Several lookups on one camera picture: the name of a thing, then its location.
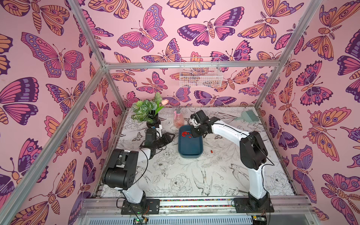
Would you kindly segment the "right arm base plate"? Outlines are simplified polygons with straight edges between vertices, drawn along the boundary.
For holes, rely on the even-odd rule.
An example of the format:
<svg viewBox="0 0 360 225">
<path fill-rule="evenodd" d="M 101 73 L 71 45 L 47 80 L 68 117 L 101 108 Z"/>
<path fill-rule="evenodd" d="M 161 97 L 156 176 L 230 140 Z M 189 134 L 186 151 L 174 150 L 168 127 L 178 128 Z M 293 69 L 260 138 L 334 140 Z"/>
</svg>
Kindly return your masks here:
<svg viewBox="0 0 360 225">
<path fill-rule="evenodd" d="M 237 213 L 274 213 L 271 200 L 264 196 L 262 199 L 256 198 L 234 198 L 233 205 Z"/>
</svg>

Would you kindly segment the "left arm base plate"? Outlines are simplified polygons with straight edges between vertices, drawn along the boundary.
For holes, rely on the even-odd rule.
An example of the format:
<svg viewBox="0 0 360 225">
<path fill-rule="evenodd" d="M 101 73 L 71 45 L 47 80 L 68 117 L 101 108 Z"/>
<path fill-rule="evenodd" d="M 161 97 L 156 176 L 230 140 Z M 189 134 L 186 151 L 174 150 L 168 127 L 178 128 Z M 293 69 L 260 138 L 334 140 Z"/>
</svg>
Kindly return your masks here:
<svg viewBox="0 0 360 225">
<path fill-rule="evenodd" d="M 127 200 L 123 201 L 121 207 L 122 215 L 157 215 L 160 210 L 159 199 L 145 199 L 140 203 L 129 203 Z"/>
</svg>

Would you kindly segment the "green plant in black vase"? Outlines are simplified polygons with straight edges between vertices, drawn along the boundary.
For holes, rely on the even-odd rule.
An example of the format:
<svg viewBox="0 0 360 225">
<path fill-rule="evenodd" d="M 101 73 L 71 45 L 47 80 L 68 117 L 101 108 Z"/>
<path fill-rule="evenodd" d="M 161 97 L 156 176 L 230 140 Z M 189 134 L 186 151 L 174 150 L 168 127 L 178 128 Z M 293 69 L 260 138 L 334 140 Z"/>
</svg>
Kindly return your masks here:
<svg viewBox="0 0 360 225">
<path fill-rule="evenodd" d="M 142 123 L 146 122 L 148 128 L 160 128 L 161 122 L 159 112 L 169 103 L 168 99 L 162 98 L 160 93 L 156 93 L 152 100 L 137 101 L 131 107 L 132 120 Z"/>
</svg>

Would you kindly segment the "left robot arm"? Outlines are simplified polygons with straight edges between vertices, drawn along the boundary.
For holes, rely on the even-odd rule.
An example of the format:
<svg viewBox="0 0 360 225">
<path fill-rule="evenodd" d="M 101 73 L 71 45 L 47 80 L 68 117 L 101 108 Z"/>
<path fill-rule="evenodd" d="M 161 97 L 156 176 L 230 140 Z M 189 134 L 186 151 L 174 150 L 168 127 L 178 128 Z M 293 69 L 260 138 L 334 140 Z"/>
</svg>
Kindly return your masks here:
<svg viewBox="0 0 360 225">
<path fill-rule="evenodd" d="M 120 191 L 125 200 L 130 204 L 142 204 L 146 201 L 146 196 L 136 183 L 140 180 L 136 178 L 137 164 L 145 162 L 149 165 L 157 151 L 173 142 L 175 134 L 166 132 L 161 133 L 160 128 L 148 128 L 145 130 L 145 140 L 136 150 L 114 149 L 104 169 L 101 182 L 110 188 Z"/>
</svg>

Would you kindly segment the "aluminium front rail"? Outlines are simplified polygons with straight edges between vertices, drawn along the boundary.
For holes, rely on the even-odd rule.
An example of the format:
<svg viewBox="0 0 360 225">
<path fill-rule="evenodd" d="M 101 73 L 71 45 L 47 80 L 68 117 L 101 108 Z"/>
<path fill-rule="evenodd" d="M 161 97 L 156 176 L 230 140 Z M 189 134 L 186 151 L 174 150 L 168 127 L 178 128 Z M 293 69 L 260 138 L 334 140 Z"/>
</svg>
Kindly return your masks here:
<svg viewBox="0 0 360 225">
<path fill-rule="evenodd" d="M 183 215 L 298 215 L 314 213 L 313 207 L 304 196 L 271 196 L 270 202 L 257 211 L 250 209 L 245 196 L 228 197 L 156 197 L 147 198 L 156 216 Z"/>
</svg>

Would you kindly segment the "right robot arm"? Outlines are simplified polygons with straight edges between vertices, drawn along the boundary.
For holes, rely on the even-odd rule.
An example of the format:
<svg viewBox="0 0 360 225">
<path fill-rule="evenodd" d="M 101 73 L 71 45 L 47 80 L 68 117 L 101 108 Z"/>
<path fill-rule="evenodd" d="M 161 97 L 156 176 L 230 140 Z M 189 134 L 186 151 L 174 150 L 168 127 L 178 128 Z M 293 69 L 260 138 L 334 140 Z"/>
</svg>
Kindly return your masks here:
<svg viewBox="0 0 360 225">
<path fill-rule="evenodd" d="M 263 184 L 263 167 L 267 161 L 268 152 L 260 133 L 243 131 L 226 124 L 217 117 L 209 118 L 196 113 L 190 116 L 190 120 L 193 137 L 216 134 L 239 146 L 241 162 L 248 170 L 249 200 L 263 204 L 268 199 L 268 192 Z"/>
</svg>

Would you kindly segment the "pink spray bottle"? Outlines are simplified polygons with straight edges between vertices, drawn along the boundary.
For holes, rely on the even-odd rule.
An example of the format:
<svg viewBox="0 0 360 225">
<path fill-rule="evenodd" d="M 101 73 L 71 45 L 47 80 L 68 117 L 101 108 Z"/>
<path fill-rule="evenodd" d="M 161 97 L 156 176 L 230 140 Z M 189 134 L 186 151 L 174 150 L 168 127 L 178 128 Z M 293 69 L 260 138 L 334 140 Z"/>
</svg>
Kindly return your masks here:
<svg viewBox="0 0 360 225">
<path fill-rule="evenodd" d="M 184 120 L 184 117 L 181 113 L 181 109 L 178 108 L 174 111 L 174 119 L 173 119 L 173 123 L 174 123 L 174 126 L 176 128 L 180 128 L 182 126 L 184 126 L 184 123 L 185 123 L 185 120 Z"/>
</svg>

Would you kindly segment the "teal plastic storage box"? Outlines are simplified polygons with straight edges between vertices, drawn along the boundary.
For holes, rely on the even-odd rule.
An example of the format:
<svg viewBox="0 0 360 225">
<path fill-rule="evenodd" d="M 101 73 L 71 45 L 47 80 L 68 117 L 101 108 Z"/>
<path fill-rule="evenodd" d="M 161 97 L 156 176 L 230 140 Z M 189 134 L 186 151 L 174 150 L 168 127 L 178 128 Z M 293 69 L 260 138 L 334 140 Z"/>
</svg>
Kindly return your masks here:
<svg viewBox="0 0 360 225">
<path fill-rule="evenodd" d="M 179 129 L 178 153 L 183 158 L 199 158 L 203 153 L 203 137 L 193 137 L 189 125 Z"/>
</svg>

